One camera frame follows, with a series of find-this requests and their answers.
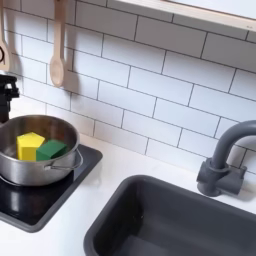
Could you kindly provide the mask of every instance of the hanging utensil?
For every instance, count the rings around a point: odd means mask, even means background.
[[[54,0],[54,3],[54,53],[50,63],[50,74],[53,84],[60,87],[63,84],[65,74],[64,37],[66,0]]]
[[[0,70],[10,71],[11,52],[4,39],[4,10],[3,0],[0,0]]]

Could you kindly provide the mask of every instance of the sink basin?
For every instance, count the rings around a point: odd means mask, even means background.
[[[255,256],[256,215],[134,176],[88,230],[84,249],[86,256]]]

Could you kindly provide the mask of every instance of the white shelf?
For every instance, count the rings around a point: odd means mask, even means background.
[[[133,5],[139,5],[148,7],[151,9],[161,10],[191,18],[206,20],[215,22],[231,27],[246,29],[250,31],[256,31],[256,20],[250,18],[244,18],[235,16],[232,14],[219,13],[202,8],[187,6],[178,3],[171,3],[164,0],[119,0],[120,2],[130,3]]]

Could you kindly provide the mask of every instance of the gray faucet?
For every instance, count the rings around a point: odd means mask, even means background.
[[[202,163],[197,181],[198,190],[209,197],[219,196],[223,191],[238,195],[244,181],[246,167],[231,170],[227,159],[233,145],[240,139],[256,135],[256,121],[234,125],[220,138],[214,155]]]

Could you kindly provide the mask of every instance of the stovetop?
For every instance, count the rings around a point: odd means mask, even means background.
[[[101,152],[79,145],[81,167],[43,187],[22,187],[0,180],[0,220],[27,232],[41,230],[102,159]]]

